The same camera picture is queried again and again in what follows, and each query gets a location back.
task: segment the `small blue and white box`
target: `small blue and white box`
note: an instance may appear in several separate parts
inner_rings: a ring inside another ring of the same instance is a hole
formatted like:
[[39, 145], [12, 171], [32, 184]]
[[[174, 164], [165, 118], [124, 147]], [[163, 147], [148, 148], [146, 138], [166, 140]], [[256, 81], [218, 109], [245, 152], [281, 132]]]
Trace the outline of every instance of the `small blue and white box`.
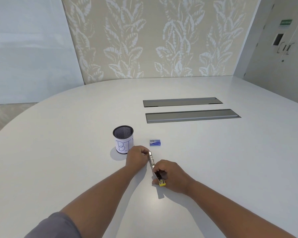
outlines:
[[153, 139], [149, 141], [150, 146], [161, 146], [161, 142], [159, 139]]

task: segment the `forearm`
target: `forearm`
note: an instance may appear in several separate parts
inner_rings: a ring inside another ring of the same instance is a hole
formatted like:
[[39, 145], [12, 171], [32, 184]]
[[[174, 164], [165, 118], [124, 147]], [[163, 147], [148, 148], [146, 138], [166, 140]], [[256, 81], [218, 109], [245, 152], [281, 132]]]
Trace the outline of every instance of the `forearm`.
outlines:
[[76, 224], [83, 238], [102, 237], [135, 170], [123, 167], [81, 194], [61, 212]]
[[190, 185], [188, 196], [204, 210], [227, 238], [294, 237], [197, 181]]

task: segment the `leaf pattern wallpaper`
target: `leaf pattern wallpaper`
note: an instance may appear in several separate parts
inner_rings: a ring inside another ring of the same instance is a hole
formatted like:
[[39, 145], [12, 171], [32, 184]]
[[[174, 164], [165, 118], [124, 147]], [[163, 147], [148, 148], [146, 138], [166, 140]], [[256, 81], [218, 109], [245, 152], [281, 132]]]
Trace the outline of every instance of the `leaf pattern wallpaper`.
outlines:
[[[258, 0], [62, 0], [85, 84], [231, 76]], [[34, 104], [0, 105], [0, 130]]]

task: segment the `door handle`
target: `door handle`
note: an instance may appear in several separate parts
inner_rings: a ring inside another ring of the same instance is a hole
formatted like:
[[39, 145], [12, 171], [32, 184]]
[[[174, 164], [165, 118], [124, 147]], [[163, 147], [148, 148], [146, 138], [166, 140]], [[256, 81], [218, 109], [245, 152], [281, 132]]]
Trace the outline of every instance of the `door handle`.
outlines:
[[282, 46], [283, 43], [284, 43], [284, 42], [282, 42], [282, 43], [279, 45], [279, 48], [278, 48], [278, 50], [277, 50], [277, 53], [280, 53], [279, 49], [280, 49], [280, 47]]
[[289, 47], [287, 48], [286, 55], [289, 55], [290, 48], [291, 48], [291, 46], [292, 46], [293, 44], [295, 44], [295, 43], [293, 42], [293, 43], [292, 43], [292, 44], [290, 44], [290, 45], [289, 45]]

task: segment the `gray shirt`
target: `gray shirt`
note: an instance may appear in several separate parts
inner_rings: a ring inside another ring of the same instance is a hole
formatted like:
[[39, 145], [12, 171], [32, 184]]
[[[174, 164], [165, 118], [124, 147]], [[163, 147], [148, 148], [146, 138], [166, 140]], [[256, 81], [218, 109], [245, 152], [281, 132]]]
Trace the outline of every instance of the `gray shirt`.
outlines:
[[56, 212], [41, 221], [24, 238], [82, 238], [74, 222], [66, 214]]

